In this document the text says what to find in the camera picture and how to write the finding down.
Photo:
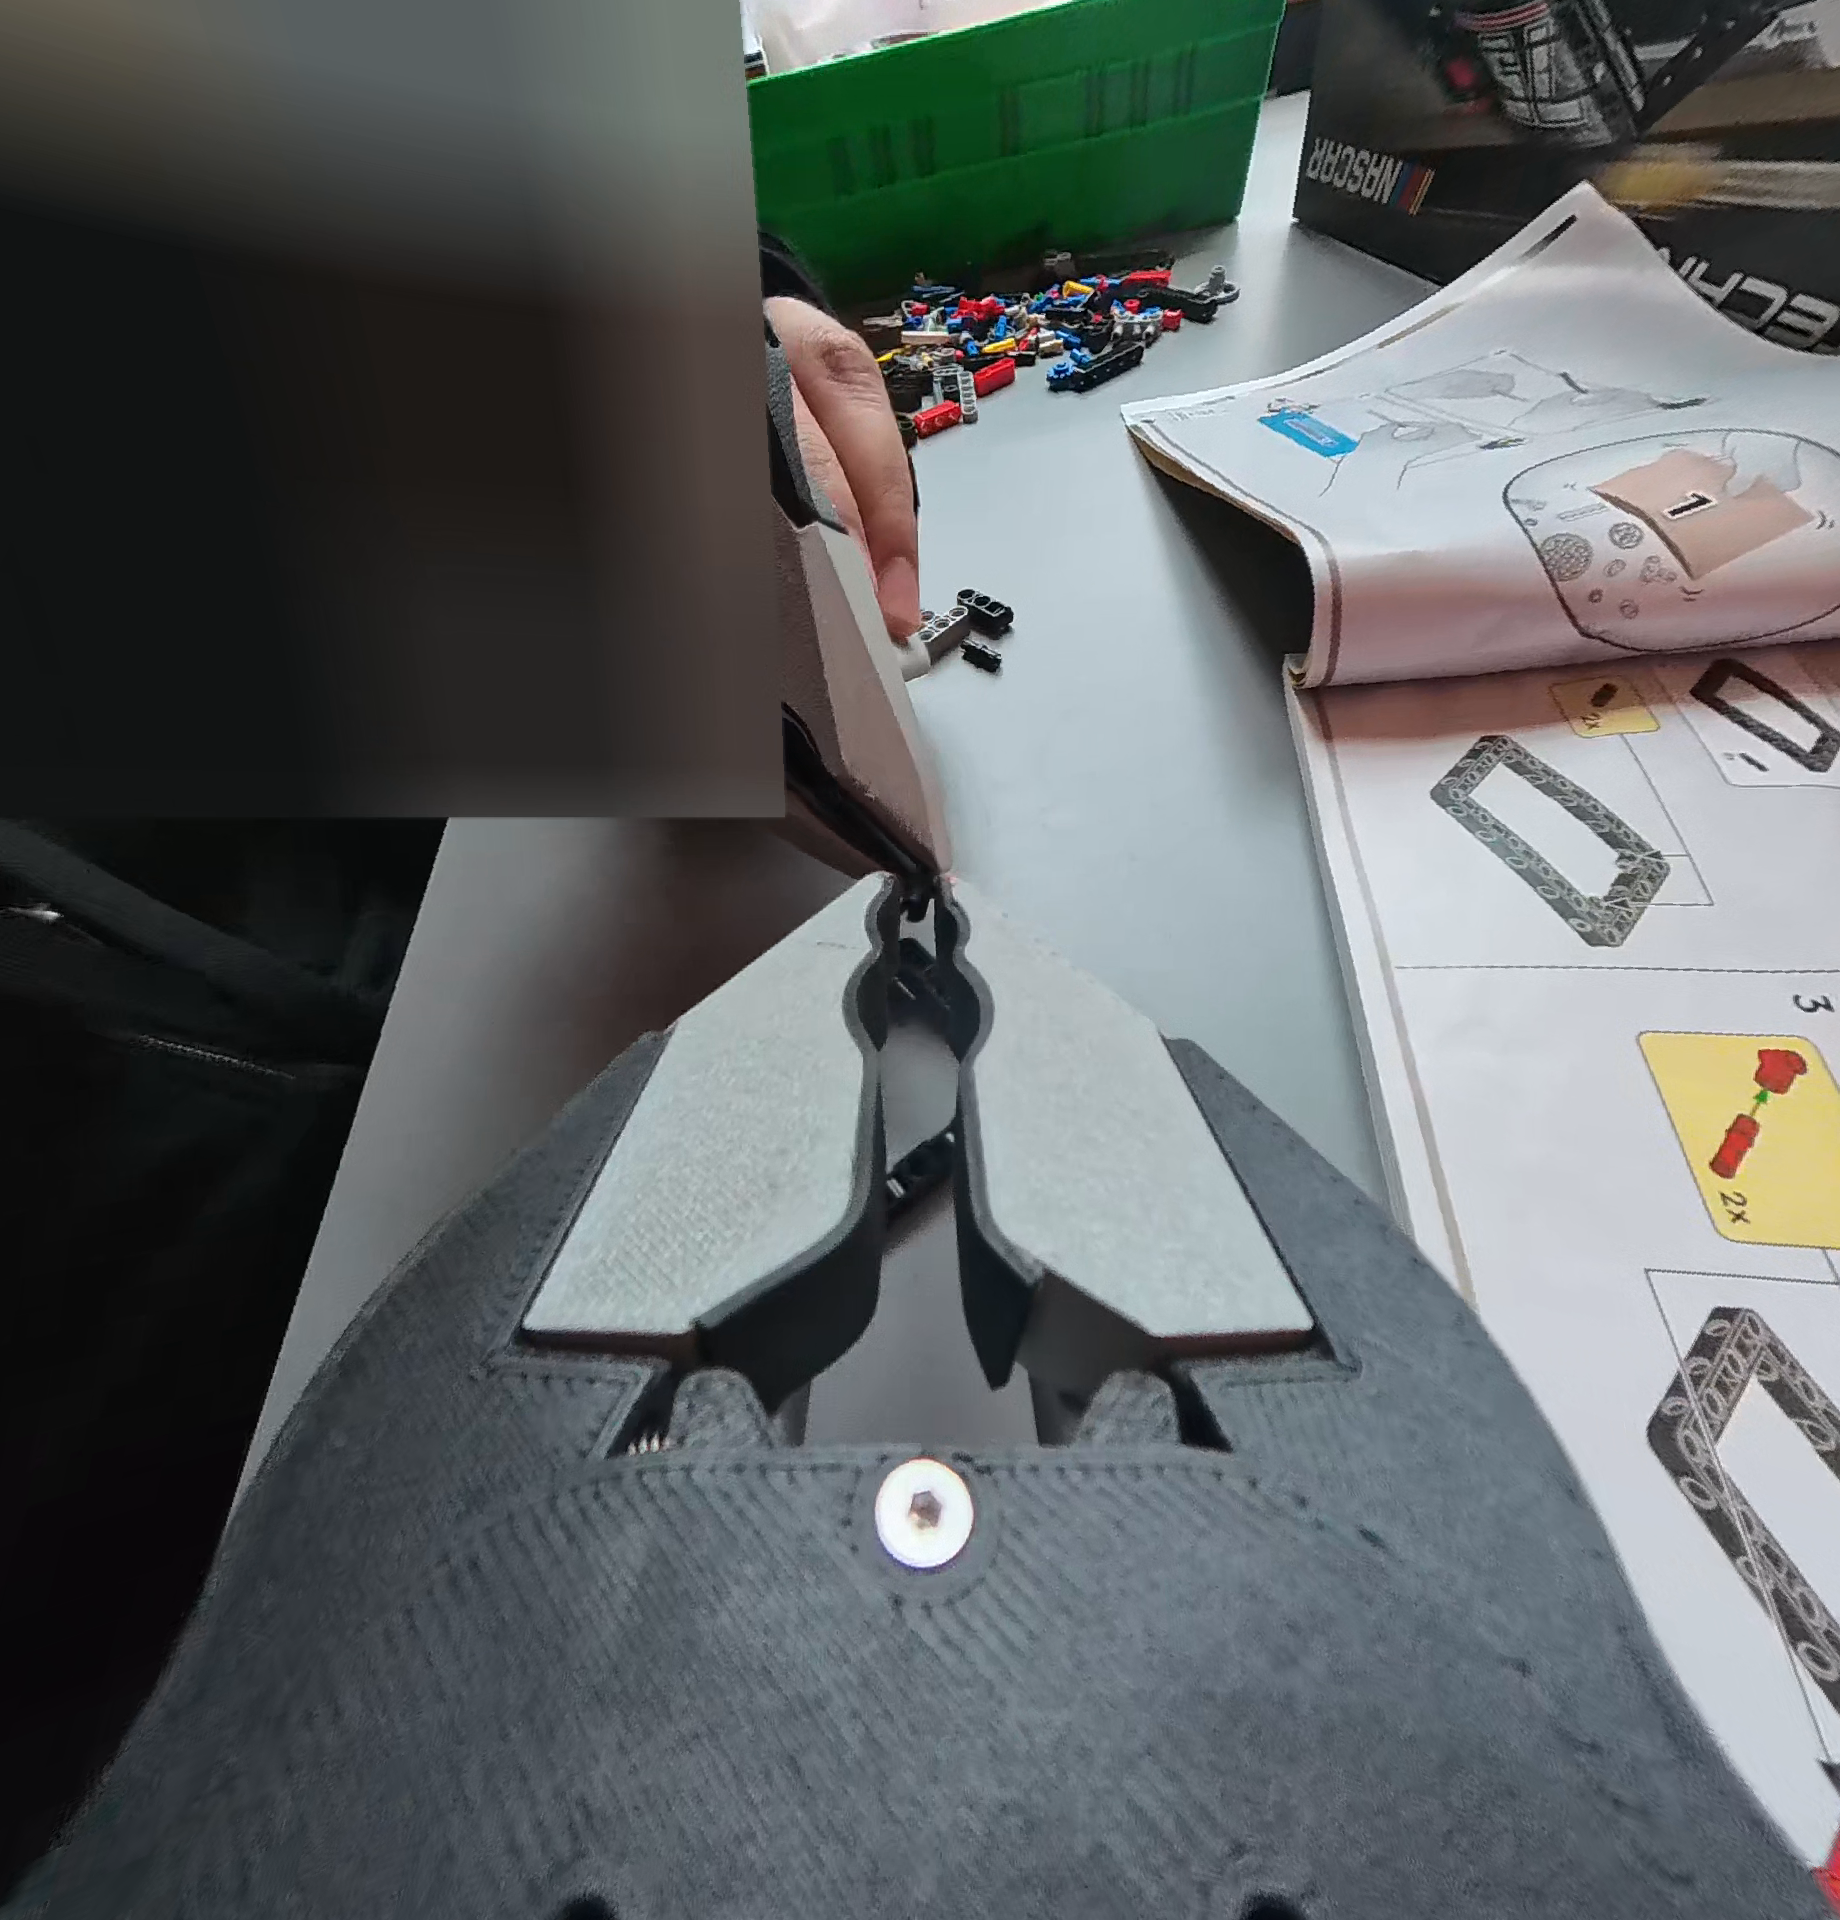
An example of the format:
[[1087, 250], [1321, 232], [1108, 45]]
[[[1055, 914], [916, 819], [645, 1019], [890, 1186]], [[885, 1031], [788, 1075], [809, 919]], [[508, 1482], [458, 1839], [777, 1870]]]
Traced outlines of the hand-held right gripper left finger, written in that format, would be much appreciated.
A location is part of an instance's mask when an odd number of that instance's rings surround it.
[[870, 876], [662, 1035], [527, 1303], [527, 1345], [724, 1368], [766, 1409], [867, 1326], [903, 910]]

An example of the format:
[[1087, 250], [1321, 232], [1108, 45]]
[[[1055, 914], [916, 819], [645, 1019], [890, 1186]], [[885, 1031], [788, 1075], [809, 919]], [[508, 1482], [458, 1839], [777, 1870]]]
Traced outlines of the lego set box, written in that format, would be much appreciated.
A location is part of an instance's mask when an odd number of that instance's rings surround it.
[[1450, 282], [1576, 184], [1840, 356], [1840, 2], [1329, 2], [1294, 218]]

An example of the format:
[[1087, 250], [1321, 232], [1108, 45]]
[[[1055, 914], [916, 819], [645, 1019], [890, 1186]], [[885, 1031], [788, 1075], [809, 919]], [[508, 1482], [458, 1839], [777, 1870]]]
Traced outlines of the clear plastic bag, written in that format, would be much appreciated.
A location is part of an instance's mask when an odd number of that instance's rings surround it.
[[860, 56], [888, 45], [980, 27], [1060, 2], [741, 2], [747, 51], [766, 74]]

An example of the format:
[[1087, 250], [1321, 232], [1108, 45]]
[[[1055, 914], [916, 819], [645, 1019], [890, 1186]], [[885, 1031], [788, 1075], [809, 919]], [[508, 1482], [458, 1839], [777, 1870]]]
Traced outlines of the lego instruction booklet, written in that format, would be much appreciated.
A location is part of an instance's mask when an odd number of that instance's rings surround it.
[[1124, 406], [1294, 539], [1387, 1186], [1840, 1915], [1840, 357], [1578, 184], [1393, 323]]

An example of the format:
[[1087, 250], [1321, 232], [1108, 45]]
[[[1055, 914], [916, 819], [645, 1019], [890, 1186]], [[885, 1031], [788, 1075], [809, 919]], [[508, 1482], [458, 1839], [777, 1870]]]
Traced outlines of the pile of colourful lego pieces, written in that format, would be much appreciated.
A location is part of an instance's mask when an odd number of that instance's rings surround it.
[[859, 319], [905, 447], [973, 426], [995, 393], [1040, 382], [1052, 397], [1101, 390], [1239, 296], [1220, 266], [1199, 280], [1171, 263], [1075, 271], [1052, 254], [1038, 285], [980, 292], [915, 280], [905, 299]]

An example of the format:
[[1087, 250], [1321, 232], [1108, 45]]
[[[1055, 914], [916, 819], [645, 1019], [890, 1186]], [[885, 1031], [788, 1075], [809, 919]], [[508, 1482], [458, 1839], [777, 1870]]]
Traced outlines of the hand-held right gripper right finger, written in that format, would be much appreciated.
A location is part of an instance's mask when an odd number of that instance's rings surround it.
[[982, 1375], [1063, 1443], [1101, 1382], [1312, 1347], [1312, 1311], [1176, 1052], [1116, 992], [941, 886], [954, 1243]]

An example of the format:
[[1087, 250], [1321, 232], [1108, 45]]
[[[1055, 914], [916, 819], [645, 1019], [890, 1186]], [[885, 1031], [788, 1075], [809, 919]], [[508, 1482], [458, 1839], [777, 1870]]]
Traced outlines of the green plastic bin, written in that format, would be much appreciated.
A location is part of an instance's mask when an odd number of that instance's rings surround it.
[[758, 224], [838, 302], [1235, 218], [1280, 2], [1087, 2], [747, 85]]

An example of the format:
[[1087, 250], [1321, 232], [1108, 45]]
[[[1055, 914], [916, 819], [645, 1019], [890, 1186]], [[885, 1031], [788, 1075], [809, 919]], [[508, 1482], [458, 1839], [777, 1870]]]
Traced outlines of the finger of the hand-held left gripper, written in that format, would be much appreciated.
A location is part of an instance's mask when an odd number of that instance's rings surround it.
[[859, 546], [777, 512], [785, 831], [852, 876], [931, 889], [951, 866], [936, 764]]

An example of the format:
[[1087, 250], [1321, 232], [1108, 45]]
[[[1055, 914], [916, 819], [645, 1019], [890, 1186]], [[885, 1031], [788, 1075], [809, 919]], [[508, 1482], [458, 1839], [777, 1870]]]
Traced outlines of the black rectangular lego frame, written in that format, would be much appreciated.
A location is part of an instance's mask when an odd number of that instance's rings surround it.
[[949, 1042], [951, 1007], [941, 959], [905, 926], [905, 896], [896, 876], [860, 880], [866, 958], [847, 976], [842, 1008], [859, 1048], [859, 1183], [862, 1217], [873, 1228], [903, 1223], [924, 1200], [947, 1188], [964, 1144], [954, 1102], [944, 1124], [888, 1158], [885, 1142], [885, 1042], [892, 1026], [918, 1026]]

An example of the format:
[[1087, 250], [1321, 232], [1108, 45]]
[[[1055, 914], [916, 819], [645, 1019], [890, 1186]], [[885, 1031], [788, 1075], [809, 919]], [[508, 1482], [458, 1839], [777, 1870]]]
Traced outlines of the person's left hand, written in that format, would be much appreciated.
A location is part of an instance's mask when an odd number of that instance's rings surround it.
[[886, 634], [923, 623], [916, 479], [867, 343], [807, 299], [762, 302], [792, 378], [807, 474], [826, 492], [872, 572]]

